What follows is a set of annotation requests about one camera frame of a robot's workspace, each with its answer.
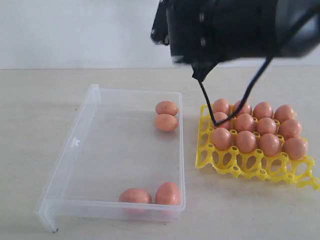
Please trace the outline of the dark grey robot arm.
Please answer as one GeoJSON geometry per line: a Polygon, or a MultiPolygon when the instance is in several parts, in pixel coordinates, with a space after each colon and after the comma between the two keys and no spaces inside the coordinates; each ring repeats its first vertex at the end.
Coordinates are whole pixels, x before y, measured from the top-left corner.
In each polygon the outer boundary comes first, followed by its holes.
{"type": "Polygon", "coordinates": [[[150,37],[170,48],[176,64],[190,65],[203,80],[218,64],[236,59],[301,58],[320,42],[320,16],[312,17],[285,45],[294,24],[317,0],[162,0],[150,37]]]}

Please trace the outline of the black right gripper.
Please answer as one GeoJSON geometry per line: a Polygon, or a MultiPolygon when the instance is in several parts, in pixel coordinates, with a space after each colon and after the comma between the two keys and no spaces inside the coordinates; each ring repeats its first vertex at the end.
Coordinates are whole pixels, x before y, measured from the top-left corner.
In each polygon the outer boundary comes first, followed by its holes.
{"type": "Polygon", "coordinates": [[[218,47],[215,18],[224,0],[160,0],[150,39],[155,45],[169,46],[172,62],[191,65],[192,78],[204,81],[225,61],[218,47]]]}

